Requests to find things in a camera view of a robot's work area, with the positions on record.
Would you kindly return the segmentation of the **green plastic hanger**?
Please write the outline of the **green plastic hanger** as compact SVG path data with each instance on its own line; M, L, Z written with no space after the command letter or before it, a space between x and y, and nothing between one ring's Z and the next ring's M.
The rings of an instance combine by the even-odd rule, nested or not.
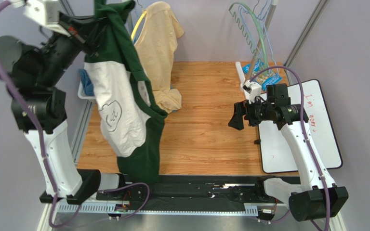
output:
M259 36L257 33L256 26L253 22L252 17L249 15L247 9L254 10L256 15L259 15L260 11L256 11L255 8L250 8L247 4L237 1L233 2L230 7L228 8L229 13L231 14L232 19L237 24L238 29L241 31L242 36L244 37L250 52L253 55L254 50L256 49L256 45L259 40ZM262 60L262 56L259 55L259 59L255 58L256 61Z

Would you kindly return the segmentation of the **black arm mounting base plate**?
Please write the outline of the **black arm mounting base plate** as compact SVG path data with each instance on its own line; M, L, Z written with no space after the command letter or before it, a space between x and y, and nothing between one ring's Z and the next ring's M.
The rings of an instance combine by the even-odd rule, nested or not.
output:
M144 198L163 197L193 197L209 198L218 195L229 201L242 201L244 203L276 202L275 198L266 196L259 188L258 176L192 176L192 175L161 175L159 182L149 187L143 185L133 186L131 178L123 175L121 186L128 186L120 192L100 192L96 199L140 201Z

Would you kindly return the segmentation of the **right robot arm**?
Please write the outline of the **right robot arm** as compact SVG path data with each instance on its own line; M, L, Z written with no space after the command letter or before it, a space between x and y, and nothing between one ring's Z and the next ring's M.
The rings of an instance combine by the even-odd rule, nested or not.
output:
M304 106L292 104L286 84L267 86L265 99L253 84L244 83L241 88L249 96L234 104L229 127L243 130L244 121L251 127L271 121L286 140L300 177L299 185L266 177L259 182L260 196L286 203L296 221L337 216L349 194L325 168L311 137L310 118Z

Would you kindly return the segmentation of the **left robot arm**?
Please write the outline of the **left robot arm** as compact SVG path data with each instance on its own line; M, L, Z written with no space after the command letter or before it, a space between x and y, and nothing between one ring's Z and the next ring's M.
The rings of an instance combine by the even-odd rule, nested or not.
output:
M75 167L67 136L66 93L56 84L79 53L99 55L107 20L60 13L59 25L66 33L54 32L41 48L1 36L0 61L27 105L24 110L13 99L11 111L40 158L46 180L40 201L51 204L65 199L70 205L81 205L99 189L101 174Z

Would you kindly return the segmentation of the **green and white t-shirt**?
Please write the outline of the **green and white t-shirt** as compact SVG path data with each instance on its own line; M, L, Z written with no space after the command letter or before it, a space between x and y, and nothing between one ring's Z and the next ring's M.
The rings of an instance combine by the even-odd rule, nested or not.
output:
M86 56L84 69L93 85L100 129L117 156L119 171L135 182L159 180L160 140L167 112L155 101L151 82L125 27L132 0L94 2L95 18L107 26L97 56Z

